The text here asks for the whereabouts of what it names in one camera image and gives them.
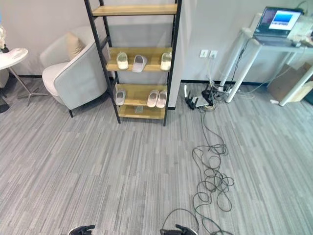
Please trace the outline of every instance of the white wall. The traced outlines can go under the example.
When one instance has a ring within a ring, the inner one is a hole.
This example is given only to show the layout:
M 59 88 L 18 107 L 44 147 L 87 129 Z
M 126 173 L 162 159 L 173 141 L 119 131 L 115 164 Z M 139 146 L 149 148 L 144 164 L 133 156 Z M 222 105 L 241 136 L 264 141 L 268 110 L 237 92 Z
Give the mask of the white wall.
M 107 5 L 173 2 L 174 0 L 105 0 Z M 187 2 L 189 7 L 196 0 Z M 98 0 L 90 0 L 90 3 L 92 8 L 99 4 Z M 89 25 L 83 0 L 0 0 L 0 12 L 2 24 L 7 30 L 7 46 L 9 48 L 25 47 L 29 50 L 27 59 L 14 66 L 18 74 L 42 74 L 44 68 L 39 61 L 40 53 L 70 29 Z M 108 18 L 114 47 L 168 47 L 171 40 L 172 22 L 173 16 Z M 104 37 L 102 18 L 99 17 L 96 23 L 97 29 Z M 119 78 L 122 83 L 164 84 L 167 73 L 119 72 Z M 170 100 L 175 102 L 176 97 L 171 96 Z
M 97 0 L 90 0 L 93 7 Z M 174 0 L 105 0 L 106 4 L 157 4 Z M 309 11 L 313 11 L 313 0 Z M 205 60 L 199 58 L 201 49 L 216 49 L 218 57 L 212 64 L 214 80 L 220 79 L 219 70 L 241 27 L 250 25 L 253 16 L 264 7 L 295 7 L 298 0 L 183 0 L 177 56 L 170 95 L 170 107 L 175 107 L 180 80 L 205 80 Z M 19 74 L 41 74 L 39 54 L 56 38 L 72 28 L 89 25 L 83 0 L 0 0 L 2 23 L 7 30 L 9 48 L 29 49 L 28 58 L 15 66 Z M 171 16 L 135 16 L 109 18 L 113 46 L 168 46 Z M 282 57 L 280 53 L 261 52 L 246 81 L 266 80 Z M 133 74 L 120 72 L 121 82 L 156 83 L 166 81 L 166 73 Z
M 300 0 L 198 0 L 182 79 L 206 80 L 207 60 L 199 58 L 199 54 L 201 49 L 208 49 L 218 50 L 218 56 L 210 68 L 213 80 L 220 80 L 220 71 L 223 71 L 229 50 L 240 29 L 249 27 L 257 12 L 263 12 L 265 6 L 294 8 L 300 2 Z M 309 0 L 310 14 L 312 10 L 313 0 Z M 245 56 L 248 52 L 249 47 L 243 55 L 238 71 L 245 64 Z M 267 80 L 275 63 L 282 56 L 283 54 L 279 52 L 261 51 L 245 81 L 263 82 Z M 312 61 L 312 57 L 302 59 Z

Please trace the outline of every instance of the wooden shelf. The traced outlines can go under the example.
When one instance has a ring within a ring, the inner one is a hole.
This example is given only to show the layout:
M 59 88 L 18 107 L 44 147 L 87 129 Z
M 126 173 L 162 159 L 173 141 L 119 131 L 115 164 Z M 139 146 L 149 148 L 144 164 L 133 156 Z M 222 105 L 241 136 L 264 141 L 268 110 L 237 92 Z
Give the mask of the wooden shelf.
M 145 119 L 164 119 L 165 108 L 143 107 L 142 113 L 135 113 L 135 106 L 123 105 L 119 108 L 119 116 L 122 118 L 145 118 Z
M 177 4 L 100 6 L 92 11 L 94 16 L 174 15 Z
M 124 105 L 147 106 L 147 100 L 150 91 L 167 90 L 166 85 L 133 85 L 133 84 L 117 84 L 117 90 L 125 90 L 126 98 Z
M 127 70 L 120 70 L 117 66 L 116 57 L 119 52 L 125 52 L 128 57 L 129 68 Z M 165 52 L 172 52 L 171 47 L 111 47 L 110 48 L 110 61 L 107 63 L 106 68 L 108 71 L 132 71 L 134 58 L 136 55 L 143 55 L 147 57 L 148 63 L 143 71 L 162 71 L 161 57 Z

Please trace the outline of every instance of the shoe rack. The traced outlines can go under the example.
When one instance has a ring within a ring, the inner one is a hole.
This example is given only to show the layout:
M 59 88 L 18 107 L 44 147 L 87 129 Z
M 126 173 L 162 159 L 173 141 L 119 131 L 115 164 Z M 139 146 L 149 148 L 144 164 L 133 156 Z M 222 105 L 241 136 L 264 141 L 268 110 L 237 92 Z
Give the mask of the shoe rack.
M 90 25 L 92 28 L 94 40 L 97 46 L 98 54 L 100 57 L 103 73 L 105 75 L 106 82 L 108 84 L 108 93 L 110 95 L 112 104 L 114 106 L 115 114 L 118 123 L 120 118 L 148 118 L 148 119 L 160 119 L 163 120 L 163 125 L 166 125 L 166 117 L 168 111 L 168 101 L 171 91 L 171 83 L 173 76 L 173 67 L 175 61 L 177 37 L 179 30 L 179 19 L 182 0 L 175 0 L 173 4 L 149 4 L 149 5 L 104 5 L 103 0 L 99 0 L 100 6 L 96 9 L 91 9 L 89 0 L 84 0 Z M 170 47 L 112 47 L 110 38 L 109 25 L 107 17 L 118 16 L 144 16 L 144 15 L 173 15 L 173 28 L 172 28 L 172 40 Z M 95 26 L 95 19 L 97 17 L 103 18 L 104 27 L 106 30 L 106 38 L 101 42 L 97 29 Z M 110 59 L 106 61 L 102 50 L 106 45 L 109 45 Z M 171 68 L 168 71 L 167 84 L 166 85 L 135 85 L 135 84 L 120 84 L 118 81 L 118 65 L 116 57 L 119 52 L 125 52 L 128 57 L 129 68 L 123 71 L 132 72 L 132 64 L 135 55 L 143 55 L 147 57 L 148 63 L 143 71 L 149 72 L 164 72 L 160 69 L 161 57 L 165 52 L 172 53 Z M 113 81 L 108 76 L 108 71 L 113 71 L 115 78 Z M 126 98 L 122 106 L 115 104 L 113 90 L 116 87 L 117 90 L 125 90 Z M 162 109 L 154 107 L 147 107 L 147 99 L 151 90 L 167 90 L 166 106 Z M 143 106 L 142 112 L 136 113 L 136 106 Z

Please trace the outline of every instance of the cardboard box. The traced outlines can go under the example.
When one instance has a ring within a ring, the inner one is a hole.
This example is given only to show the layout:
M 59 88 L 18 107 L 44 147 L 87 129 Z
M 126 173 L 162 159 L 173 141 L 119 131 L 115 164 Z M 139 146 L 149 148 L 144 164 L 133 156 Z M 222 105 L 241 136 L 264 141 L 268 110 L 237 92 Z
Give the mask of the cardboard box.
M 297 84 L 297 82 L 310 69 L 310 67 L 310 64 L 305 63 L 298 70 L 295 70 L 289 65 L 284 65 L 278 73 L 284 74 L 272 81 L 272 83 L 268 87 L 268 92 L 273 96 L 274 99 L 282 101 L 282 99 Z M 309 79 L 309 82 L 301 87 L 301 89 L 291 98 L 289 102 L 301 101 L 312 90 L 312 88 L 313 76 Z

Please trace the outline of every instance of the striped carpet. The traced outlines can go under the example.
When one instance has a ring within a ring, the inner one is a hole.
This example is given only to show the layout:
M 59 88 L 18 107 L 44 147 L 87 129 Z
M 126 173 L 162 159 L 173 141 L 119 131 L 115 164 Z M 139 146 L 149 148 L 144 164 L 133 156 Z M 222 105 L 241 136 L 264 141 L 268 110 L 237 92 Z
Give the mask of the striped carpet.
M 40 79 L 25 81 L 45 90 Z M 194 93 L 204 88 L 188 86 Z M 0 235 L 61 235 L 89 224 L 94 235 L 157 235 L 171 210 L 192 209 L 200 175 L 191 151 L 205 139 L 182 89 L 166 127 L 158 120 L 118 124 L 111 101 L 100 98 L 70 118 L 52 97 L 34 97 L 27 107 L 20 92 L 11 82 L 11 107 L 0 114 Z M 236 235 L 311 235 L 313 107 L 273 105 L 264 88 L 254 95 L 236 95 L 206 115 L 227 144 L 221 172 L 235 185 L 230 212 L 218 208 L 216 194 L 202 212 Z M 182 211 L 165 228 L 175 223 L 196 227 Z

